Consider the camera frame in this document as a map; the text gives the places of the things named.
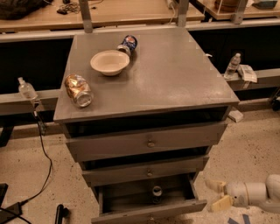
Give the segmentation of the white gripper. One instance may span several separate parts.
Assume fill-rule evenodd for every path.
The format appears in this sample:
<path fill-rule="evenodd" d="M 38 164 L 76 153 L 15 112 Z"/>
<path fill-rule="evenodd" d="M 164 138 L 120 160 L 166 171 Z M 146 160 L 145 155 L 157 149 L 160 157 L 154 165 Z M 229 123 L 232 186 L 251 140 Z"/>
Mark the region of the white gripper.
<path fill-rule="evenodd" d="M 230 182 L 207 179 L 205 181 L 209 189 L 217 193 L 223 193 L 224 187 L 227 195 L 211 205 L 212 212 L 219 212 L 235 207 L 258 206 L 267 199 L 267 190 L 264 183 L 256 182 Z"/>

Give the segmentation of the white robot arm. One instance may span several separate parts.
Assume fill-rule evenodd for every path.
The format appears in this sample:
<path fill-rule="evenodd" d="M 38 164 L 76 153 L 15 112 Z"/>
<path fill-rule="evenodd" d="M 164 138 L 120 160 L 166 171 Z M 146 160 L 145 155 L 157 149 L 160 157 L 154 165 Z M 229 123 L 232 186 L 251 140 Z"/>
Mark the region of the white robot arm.
<path fill-rule="evenodd" d="M 264 182 L 224 182 L 207 179 L 209 189 L 220 193 L 211 206 L 212 212 L 230 207 L 259 207 L 265 212 L 280 213 L 280 175 L 270 174 Z"/>

